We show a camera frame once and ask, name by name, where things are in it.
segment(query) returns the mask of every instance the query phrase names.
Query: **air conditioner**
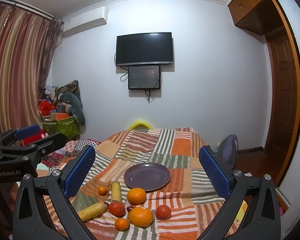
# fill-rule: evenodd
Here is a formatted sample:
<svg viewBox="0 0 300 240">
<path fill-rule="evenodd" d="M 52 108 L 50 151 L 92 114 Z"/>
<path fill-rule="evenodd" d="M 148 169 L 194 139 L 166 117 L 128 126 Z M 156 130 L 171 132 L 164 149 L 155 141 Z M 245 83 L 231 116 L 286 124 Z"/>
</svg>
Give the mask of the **air conditioner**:
<svg viewBox="0 0 300 240">
<path fill-rule="evenodd" d="M 69 37 L 94 27 L 106 25 L 107 19 L 108 10 L 104 6 L 87 11 L 67 20 L 63 27 L 63 35 Z"/>
</svg>

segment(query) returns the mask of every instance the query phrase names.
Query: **striped curtain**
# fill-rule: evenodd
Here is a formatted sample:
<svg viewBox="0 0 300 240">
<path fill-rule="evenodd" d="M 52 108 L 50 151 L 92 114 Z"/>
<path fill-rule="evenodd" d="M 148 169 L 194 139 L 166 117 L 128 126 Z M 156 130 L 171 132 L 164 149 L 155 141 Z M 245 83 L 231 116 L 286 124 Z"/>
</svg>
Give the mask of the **striped curtain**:
<svg viewBox="0 0 300 240">
<path fill-rule="evenodd" d="M 0 3 L 0 133 L 41 124 L 37 105 L 52 58 L 50 23 Z"/>
</svg>

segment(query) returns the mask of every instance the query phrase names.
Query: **screw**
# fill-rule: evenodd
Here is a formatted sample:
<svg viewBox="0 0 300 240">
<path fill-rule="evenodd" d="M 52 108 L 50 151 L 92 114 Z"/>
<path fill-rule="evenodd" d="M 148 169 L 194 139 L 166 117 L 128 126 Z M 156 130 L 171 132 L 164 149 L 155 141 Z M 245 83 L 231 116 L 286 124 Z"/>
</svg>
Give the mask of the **screw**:
<svg viewBox="0 0 300 240">
<path fill-rule="evenodd" d="M 60 173 L 61 173 L 61 170 L 54 170 L 54 171 L 52 172 L 52 176 L 57 177 L 57 176 L 60 175 Z"/>
<path fill-rule="evenodd" d="M 31 175 L 30 175 L 29 173 L 27 173 L 26 175 L 23 176 L 23 179 L 29 179 L 30 176 L 31 176 Z"/>
<path fill-rule="evenodd" d="M 235 174 L 237 177 L 241 177 L 241 176 L 242 176 L 242 171 L 235 170 L 235 171 L 234 171 L 234 174 Z"/>
<path fill-rule="evenodd" d="M 265 174 L 265 179 L 266 180 L 271 180 L 271 176 L 269 174 Z"/>
</svg>

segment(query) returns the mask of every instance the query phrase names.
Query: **patchwork bedspread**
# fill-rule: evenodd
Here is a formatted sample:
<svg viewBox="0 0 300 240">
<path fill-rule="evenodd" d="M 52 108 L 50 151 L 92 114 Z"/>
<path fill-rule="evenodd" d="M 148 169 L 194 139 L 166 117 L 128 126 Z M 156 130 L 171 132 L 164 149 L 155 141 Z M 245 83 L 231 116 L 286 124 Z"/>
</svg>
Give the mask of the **patchwork bedspread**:
<svg viewBox="0 0 300 240">
<path fill-rule="evenodd" d="M 217 196 L 199 163 L 198 152 L 203 145 L 204 141 L 192 128 L 127 130 L 115 133 L 95 147 L 95 163 L 77 196 L 70 201 L 76 211 L 98 201 L 110 201 L 111 182 L 119 181 L 122 203 L 130 206 L 127 201 L 129 188 L 123 180 L 125 171 L 140 162 L 160 163 L 170 170 L 170 183 L 161 190 L 147 193 L 147 200 L 141 206 L 150 208 L 154 213 L 157 206 L 166 204 L 172 210 L 171 219 L 154 219 L 148 228 L 130 225 L 128 230 L 119 232 L 114 227 L 116 217 L 105 212 L 85 224 L 98 240 L 196 239 L 224 202 L 224 199 Z M 107 195 L 98 194 L 100 186 L 107 187 Z M 49 197 L 45 197 L 45 200 L 57 230 L 66 235 L 51 200 Z M 235 220 L 228 234 L 234 233 L 238 226 L 239 223 Z"/>
</svg>

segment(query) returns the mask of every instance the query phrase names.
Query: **wooden door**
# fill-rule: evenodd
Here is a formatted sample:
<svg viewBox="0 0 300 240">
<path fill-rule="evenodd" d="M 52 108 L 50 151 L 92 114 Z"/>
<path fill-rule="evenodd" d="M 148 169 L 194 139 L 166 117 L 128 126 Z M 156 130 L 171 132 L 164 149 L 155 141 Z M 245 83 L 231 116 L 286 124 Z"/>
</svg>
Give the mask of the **wooden door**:
<svg viewBox="0 0 300 240">
<path fill-rule="evenodd" d="M 267 37 L 272 65 L 272 113 L 265 152 L 283 165 L 295 129 L 297 111 L 296 65 L 285 29 Z"/>
</svg>

